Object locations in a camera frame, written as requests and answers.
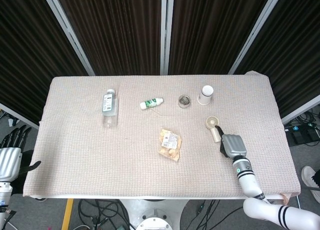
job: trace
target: plastic bottle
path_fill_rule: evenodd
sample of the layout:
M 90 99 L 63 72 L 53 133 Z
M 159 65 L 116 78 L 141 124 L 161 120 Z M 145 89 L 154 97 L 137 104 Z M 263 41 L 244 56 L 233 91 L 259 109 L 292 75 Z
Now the plastic bottle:
M 149 108 L 161 105 L 163 102 L 164 102 L 164 100 L 162 98 L 150 99 L 150 100 L 147 100 L 145 102 L 140 103 L 140 108 L 142 110 L 149 109 Z
M 115 127 L 118 122 L 118 100 L 116 91 L 108 89 L 103 96 L 102 114 L 105 116 L 104 122 L 108 128 Z

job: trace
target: bottle label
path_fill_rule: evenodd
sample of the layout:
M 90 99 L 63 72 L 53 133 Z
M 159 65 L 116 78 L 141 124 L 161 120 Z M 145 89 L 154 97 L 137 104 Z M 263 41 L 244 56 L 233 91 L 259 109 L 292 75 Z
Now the bottle label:
M 103 96 L 103 107 L 102 107 L 102 111 L 106 112 L 106 111 L 111 111 L 112 110 L 112 94 L 105 94 Z
M 161 146 L 168 149 L 176 149 L 178 145 L 178 135 L 172 133 L 164 134 Z
M 145 106 L 147 108 L 155 107 L 155 106 L 157 106 L 157 100 L 156 99 L 147 100 L 147 101 L 145 101 Z

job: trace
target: plastic food bag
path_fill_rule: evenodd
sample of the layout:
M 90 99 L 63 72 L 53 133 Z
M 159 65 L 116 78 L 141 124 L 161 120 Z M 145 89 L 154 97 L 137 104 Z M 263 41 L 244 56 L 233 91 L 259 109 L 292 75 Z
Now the plastic food bag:
M 182 138 L 169 130 L 162 129 L 160 133 L 161 148 L 159 153 L 167 158 L 178 161 Z

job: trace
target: white cup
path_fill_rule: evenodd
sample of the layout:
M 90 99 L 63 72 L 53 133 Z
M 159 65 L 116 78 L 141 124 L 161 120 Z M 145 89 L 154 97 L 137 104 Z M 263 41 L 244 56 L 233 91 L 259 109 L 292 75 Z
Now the white cup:
M 211 101 L 212 94 L 214 93 L 214 89 L 210 85 L 205 85 L 201 93 L 198 95 L 198 103 L 201 105 L 207 105 Z

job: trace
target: metal frame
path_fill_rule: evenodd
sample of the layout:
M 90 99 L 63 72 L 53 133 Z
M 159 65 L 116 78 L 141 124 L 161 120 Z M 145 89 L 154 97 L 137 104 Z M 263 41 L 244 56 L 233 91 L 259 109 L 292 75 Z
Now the metal frame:
M 238 66 L 241 63 L 242 59 L 244 58 L 244 56 L 246 55 L 247 51 L 251 47 L 253 41 L 255 40 L 256 36 L 260 32 L 262 26 L 264 25 L 265 21 L 269 17 L 270 13 L 274 9 L 274 6 L 276 5 L 277 2 L 278 2 L 278 0 L 268 0 L 266 2 L 266 5 L 262 9 L 261 14 L 258 17 L 258 19 L 256 20 L 255 25 L 253 26 L 252 31 L 251 31 L 248 39 L 244 43 L 240 53 L 238 54 L 237 58 L 235 59 L 235 61 L 234 61 L 233 65 L 231 66 L 231 69 L 229 70 L 228 74 L 234 74 L 235 73 L 236 69 L 238 68 Z
M 161 0 L 160 75 L 168 75 L 174 0 Z
M 64 31 L 66 37 L 68 38 L 71 46 L 73 47 L 75 53 L 80 59 L 83 67 L 89 76 L 95 76 L 95 73 L 89 63 L 89 60 L 72 28 L 67 15 L 65 14 L 59 0 L 46 0 L 49 4 L 51 10 L 53 11 L 55 17 L 57 18 L 62 30 Z
M 15 116 L 16 118 L 20 119 L 21 121 L 25 122 L 26 124 L 29 124 L 31 127 L 34 127 L 35 129 L 39 129 L 39 126 L 35 124 L 34 122 L 31 122 L 29 119 L 26 119 L 22 115 L 19 115 L 18 113 L 14 112 L 13 110 L 9 109 L 5 105 L 0 103 L 0 109 L 7 112 L 8 114 L 11 114 Z
M 300 108 L 296 109 L 295 111 L 291 112 L 290 114 L 286 115 L 285 117 L 283 117 L 281 119 L 281 121 L 285 125 L 291 119 L 294 119 L 295 117 L 305 113 L 307 110 L 315 107 L 318 104 L 320 104 L 320 95 L 318 95 L 317 97 L 313 98 L 312 100 L 310 100 L 309 102 L 307 102 L 306 104 L 304 104 Z

